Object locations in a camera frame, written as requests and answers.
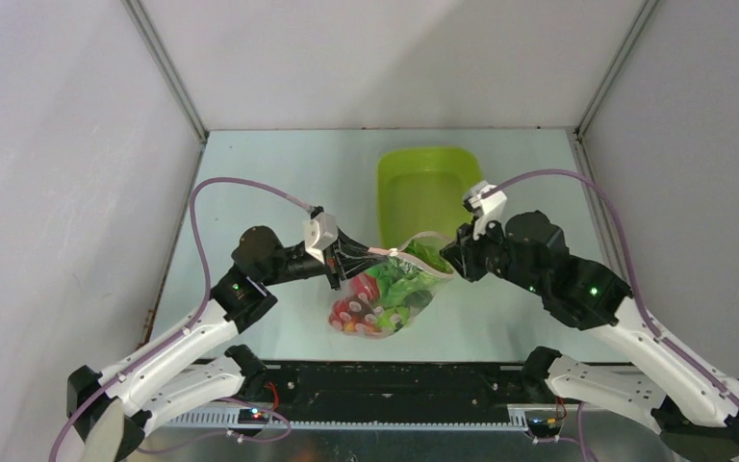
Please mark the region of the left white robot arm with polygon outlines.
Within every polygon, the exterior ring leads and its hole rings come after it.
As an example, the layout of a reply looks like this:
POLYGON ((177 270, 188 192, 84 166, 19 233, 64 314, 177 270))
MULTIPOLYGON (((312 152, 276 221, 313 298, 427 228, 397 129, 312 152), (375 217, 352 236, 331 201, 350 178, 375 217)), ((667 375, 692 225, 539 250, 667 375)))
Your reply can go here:
POLYGON ((168 331, 100 371, 83 366, 67 380, 67 426, 100 461, 121 461, 154 430, 215 400, 254 400, 266 388, 266 366, 244 345, 231 346, 197 371, 188 367, 233 340, 277 302, 269 287, 318 276, 339 289, 393 256, 360 244, 334 224, 310 219, 304 240, 283 245, 254 226, 240 237, 232 267, 206 289, 200 306, 168 331))

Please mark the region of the clear pink zip bag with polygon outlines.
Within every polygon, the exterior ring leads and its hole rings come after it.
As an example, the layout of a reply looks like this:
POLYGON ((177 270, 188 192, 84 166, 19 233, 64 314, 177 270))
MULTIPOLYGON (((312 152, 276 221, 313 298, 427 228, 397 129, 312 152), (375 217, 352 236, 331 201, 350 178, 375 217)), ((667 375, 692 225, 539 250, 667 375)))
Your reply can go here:
POLYGON ((338 291, 328 323, 348 336, 383 339, 410 325, 454 276, 440 255, 449 244, 443 234, 414 235, 386 260, 348 279, 338 291))

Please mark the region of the green lettuce head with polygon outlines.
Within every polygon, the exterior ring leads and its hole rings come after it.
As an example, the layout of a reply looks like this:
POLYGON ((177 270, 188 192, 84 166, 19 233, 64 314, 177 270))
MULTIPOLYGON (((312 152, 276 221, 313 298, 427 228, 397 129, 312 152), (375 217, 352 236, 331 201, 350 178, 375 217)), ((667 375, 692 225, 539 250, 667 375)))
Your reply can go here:
POLYGON ((410 242, 395 257, 366 271, 376 280, 385 309, 423 310, 455 275, 452 266, 430 243, 410 242))

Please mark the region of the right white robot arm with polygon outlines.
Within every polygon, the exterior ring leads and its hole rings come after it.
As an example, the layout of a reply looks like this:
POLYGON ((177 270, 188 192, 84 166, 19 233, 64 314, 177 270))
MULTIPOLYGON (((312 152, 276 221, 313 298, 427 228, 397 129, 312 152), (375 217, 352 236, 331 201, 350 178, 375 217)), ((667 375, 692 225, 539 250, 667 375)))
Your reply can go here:
POLYGON ((539 346, 521 370, 527 398, 594 404, 643 425, 689 461, 739 456, 739 379, 693 358, 677 337, 642 315, 622 278, 572 255, 563 230, 546 215, 474 220, 458 228, 441 255, 470 282, 491 274, 537 295, 557 321, 600 339, 639 370, 636 377, 601 371, 539 346))

